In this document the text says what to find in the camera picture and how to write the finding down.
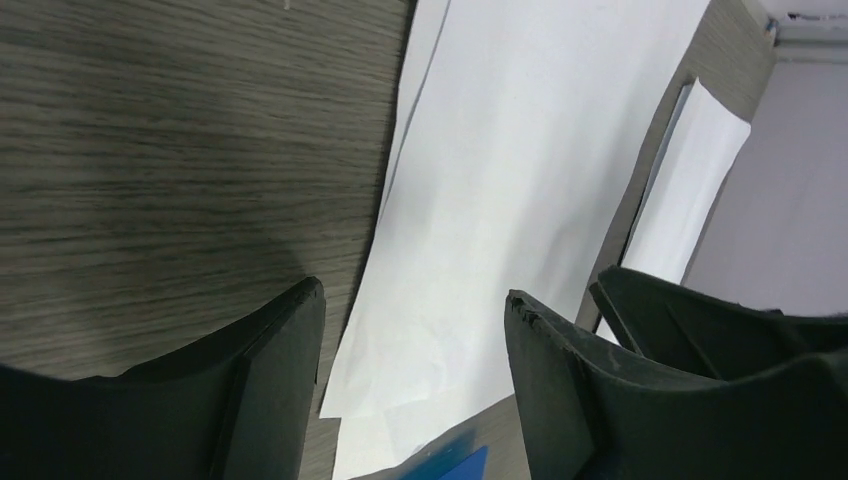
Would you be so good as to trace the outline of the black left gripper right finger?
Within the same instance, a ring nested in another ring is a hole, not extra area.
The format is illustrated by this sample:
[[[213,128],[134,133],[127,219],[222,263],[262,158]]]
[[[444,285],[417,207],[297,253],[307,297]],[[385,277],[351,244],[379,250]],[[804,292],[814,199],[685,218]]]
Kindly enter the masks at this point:
[[[845,349],[724,381],[628,351],[520,290],[504,327],[535,479],[847,475]]]

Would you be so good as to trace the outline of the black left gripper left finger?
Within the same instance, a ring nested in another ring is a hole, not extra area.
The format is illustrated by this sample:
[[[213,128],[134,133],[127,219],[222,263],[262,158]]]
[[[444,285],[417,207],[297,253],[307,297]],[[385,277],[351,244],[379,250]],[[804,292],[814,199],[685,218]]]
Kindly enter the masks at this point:
[[[294,479],[326,302],[308,277],[116,377],[1,369],[5,479]]]

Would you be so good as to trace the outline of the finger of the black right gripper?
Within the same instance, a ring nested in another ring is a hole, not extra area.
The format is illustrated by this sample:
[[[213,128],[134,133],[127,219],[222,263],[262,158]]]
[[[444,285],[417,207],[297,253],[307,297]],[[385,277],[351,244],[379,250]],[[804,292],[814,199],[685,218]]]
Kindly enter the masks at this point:
[[[747,308],[623,267],[602,271],[589,291],[622,347],[707,378],[736,380],[847,345],[844,314]]]

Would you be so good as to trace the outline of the blue clip file folder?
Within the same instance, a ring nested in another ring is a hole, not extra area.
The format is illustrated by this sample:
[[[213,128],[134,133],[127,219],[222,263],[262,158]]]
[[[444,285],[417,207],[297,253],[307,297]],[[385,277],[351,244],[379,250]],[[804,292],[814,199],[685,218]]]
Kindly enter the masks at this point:
[[[467,432],[430,452],[400,480],[483,480],[489,447],[475,446],[473,432]]]

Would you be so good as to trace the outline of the white paper stack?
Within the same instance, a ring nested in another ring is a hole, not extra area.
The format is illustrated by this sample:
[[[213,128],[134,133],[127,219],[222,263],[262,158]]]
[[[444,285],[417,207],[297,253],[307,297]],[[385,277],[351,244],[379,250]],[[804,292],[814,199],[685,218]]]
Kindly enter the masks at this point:
[[[333,477],[512,395],[513,289],[574,314],[704,1],[452,1],[321,416]]]

